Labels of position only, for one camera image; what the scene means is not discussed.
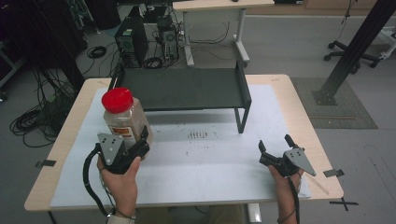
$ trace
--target office chair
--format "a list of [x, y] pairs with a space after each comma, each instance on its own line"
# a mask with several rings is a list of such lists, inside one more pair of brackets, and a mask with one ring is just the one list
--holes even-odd
[[[334, 42], [330, 43], [328, 45], [329, 49], [334, 49], [334, 47], [337, 46], [338, 48], [342, 49], [342, 50], [346, 50], [347, 49], [347, 45], [339, 42], [338, 40], [335, 40]], [[343, 56], [344, 52], [343, 51], [336, 51], [336, 52], [331, 52], [328, 55], [324, 56], [324, 61], [329, 61], [332, 56]], [[380, 58], [372, 56], [372, 55], [368, 55], [368, 54], [363, 54], [361, 55], [361, 58], [365, 59], [365, 60], [369, 60], [372, 61], [372, 63], [370, 64], [370, 67], [375, 68], [378, 63], [381, 61]], [[359, 68], [361, 68], [361, 63], [359, 61], [356, 62], [355, 66], [353, 66], [352, 70], [350, 70], [351, 74], [356, 74], [359, 70]]]

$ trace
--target handheld controller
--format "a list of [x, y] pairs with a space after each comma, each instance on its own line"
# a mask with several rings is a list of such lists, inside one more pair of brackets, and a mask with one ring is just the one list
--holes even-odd
[[140, 140], [127, 149], [122, 136], [99, 133], [100, 143], [96, 143], [96, 146], [99, 147], [99, 155], [105, 168], [113, 174], [125, 174], [134, 158], [143, 158], [149, 152], [149, 144], [146, 141], [148, 136], [148, 128], [145, 126]]
[[273, 165], [284, 177], [296, 174], [300, 168], [311, 175], [317, 175], [305, 156], [304, 148], [297, 146], [288, 134], [286, 134], [285, 140], [292, 149], [285, 151], [281, 158], [267, 153], [264, 143], [260, 140], [259, 149], [262, 153], [260, 163], [265, 166]]

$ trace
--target gray mat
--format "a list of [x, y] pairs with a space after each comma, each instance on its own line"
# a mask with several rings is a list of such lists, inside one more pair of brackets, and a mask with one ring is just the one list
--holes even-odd
[[293, 77], [291, 79], [314, 128], [377, 129], [364, 105], [346, 81], [334, 96], [337, 105], [317, 105], [312, 91], [320, 90], [326, 79], [325, 77]]

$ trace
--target table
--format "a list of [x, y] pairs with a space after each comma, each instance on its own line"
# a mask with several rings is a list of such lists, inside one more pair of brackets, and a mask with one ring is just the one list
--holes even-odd
[[232, 0], [193, 0], [175, 2], [173, 9], [183, 12], [184, 50], [187, 66], [194, 66], [189, 36], [189, 23], [198, 21], [239, 21], [237, 34], [233, 38], [245, 65], [247, 65], [250, 59], [241, 41], [246, 9], [248, 7], [272, 6], [273, 4], [274, 1], [272, 0], [241, 0], [238, 2], [233, 2]]
[[[96, 90], [108, 87], [109, 83], [110, 78], [93, 78], [85, 81], [64, 127], [49, 153], [48, 160], [57, 162], [53, 167], [44, 166], [42, 168], [25, 202], [26, 210], [61, 210], [50, 207], [50, 202], [56, 190], [64, 161], [74, 144], [79, 127], [87, 114]], [[247, 83], [250, 85], [271, 85], [293, 140], [300, 146], [315, 149], [306, 151], [308, 159], [318, 174], [315, 177], [306, 175], [307, 184], [312, 194], [309, 200], [341, 198], [344, 192], [337, 177], [326, 177], [323, 174], [324, 171], [331, 170], [332, 167], [289, 77], [286, 75], [247, 75]]]

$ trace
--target black metal pole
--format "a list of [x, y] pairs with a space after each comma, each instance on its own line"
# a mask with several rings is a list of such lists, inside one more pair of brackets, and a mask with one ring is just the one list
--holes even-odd
[[396, 0], [377, 0], [329, 78], [319, 91], [313, 91], [318, 105], [336, 105], [334, 95], [395, 10]]

